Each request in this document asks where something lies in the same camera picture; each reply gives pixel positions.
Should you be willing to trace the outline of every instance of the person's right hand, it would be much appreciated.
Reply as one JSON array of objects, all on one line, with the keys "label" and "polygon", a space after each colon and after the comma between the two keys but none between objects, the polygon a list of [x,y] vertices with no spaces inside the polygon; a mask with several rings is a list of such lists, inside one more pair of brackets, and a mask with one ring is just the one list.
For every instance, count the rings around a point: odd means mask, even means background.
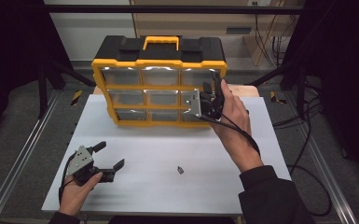
[{"label": "person's right hand", "polygon": [[[252,135],[249,114],[246,111],[245,105],[238,96],[234,96],[231,93],[224,79],[222,80],[221,88],[225,96],[223,115],[227,116],[241,129]],[[220,121],[234,126],[224,116],[222,116]],[[263,165],[258,153],[241,133],[220,124],[210,122],[210,125],[241,173]]]}]

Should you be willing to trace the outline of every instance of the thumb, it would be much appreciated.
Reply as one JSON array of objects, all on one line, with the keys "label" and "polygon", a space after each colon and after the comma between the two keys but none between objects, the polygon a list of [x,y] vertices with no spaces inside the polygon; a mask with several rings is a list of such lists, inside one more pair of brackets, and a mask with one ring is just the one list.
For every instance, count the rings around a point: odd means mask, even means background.
[{"label": "thumb", "polygon": [[89,181],[87,181],[87,183],[83,186],[83,188],[86,189],[87,191],[91,191],[100,182],[102,177],[103,177],[102,172],[94,175],[92,178],[90,178]]}]

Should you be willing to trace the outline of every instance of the white table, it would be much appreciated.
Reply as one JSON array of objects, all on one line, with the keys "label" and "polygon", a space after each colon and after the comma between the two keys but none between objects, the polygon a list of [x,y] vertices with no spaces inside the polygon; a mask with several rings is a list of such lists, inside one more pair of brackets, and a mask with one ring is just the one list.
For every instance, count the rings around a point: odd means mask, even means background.
[{"label": "white table", "polygon": [[[262,160],[290,179],[263,98],[242,97]],[[121,127],[109,118],[102,95],[90,95],[42,210],[59,209],[58,188],[69,156],[83,145],[106,141],[94,166],[112,168],[125,159],[113,183],[100,183],[82,212],[106,215],[230,216],[242,214],[239,170],[210,128]],[[179,174],[177,167],[185,171]]]}]

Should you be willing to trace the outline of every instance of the storage box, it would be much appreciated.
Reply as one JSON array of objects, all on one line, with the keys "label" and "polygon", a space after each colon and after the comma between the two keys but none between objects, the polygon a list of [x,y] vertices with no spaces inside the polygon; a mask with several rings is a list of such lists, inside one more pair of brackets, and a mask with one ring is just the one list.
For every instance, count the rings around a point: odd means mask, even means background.
[{"label": "storage box", "polygon": [[206,127],[186,101],[203,82],[214,85],[213,73],[223,77],[227,64],[217,37],[109,35],[92,68],[117,125]]}]

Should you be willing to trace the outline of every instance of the yellow handle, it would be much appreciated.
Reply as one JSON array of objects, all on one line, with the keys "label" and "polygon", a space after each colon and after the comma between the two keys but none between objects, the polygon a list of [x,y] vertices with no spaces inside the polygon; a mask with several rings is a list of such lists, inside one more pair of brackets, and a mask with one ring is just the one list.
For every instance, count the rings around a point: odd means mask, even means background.
[{"label": "yellow handle", "polygon": [[147,36],[144,43],[144,50],[147,44],[176,44],[176,50],[179,50],[179,37],[177,36]]}]

